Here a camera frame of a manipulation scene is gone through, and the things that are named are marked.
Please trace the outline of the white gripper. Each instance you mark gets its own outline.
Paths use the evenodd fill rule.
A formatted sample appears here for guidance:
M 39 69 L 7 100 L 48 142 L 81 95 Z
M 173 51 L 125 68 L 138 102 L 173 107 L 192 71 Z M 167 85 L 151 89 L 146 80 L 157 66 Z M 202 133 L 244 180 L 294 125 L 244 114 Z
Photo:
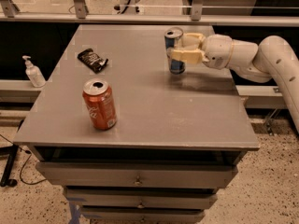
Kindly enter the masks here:
M 200 33 L 186 33 L 182 37 L 182 47 L 189 50 L 172 49 L 170 57 L 173 60 L 189 64 L 203 62 L 209 68 L 223 69 L 232 54 L 233 39 L 227 35 L 206 38 Z

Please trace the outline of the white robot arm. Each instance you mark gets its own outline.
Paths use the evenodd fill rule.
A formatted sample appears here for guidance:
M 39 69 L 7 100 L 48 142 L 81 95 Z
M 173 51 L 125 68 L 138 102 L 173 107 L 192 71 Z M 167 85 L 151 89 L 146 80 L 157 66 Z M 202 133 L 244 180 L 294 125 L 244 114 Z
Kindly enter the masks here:
M 164 35 L 169 70 L 181 74 L 187 64 L 202 63 L 212 69 L 231 69 L 258 83 L 273 79 L 299 131 L 299 60 L 289 43 L 270 35 L 260 44 L 228 35 L 168 31 Z

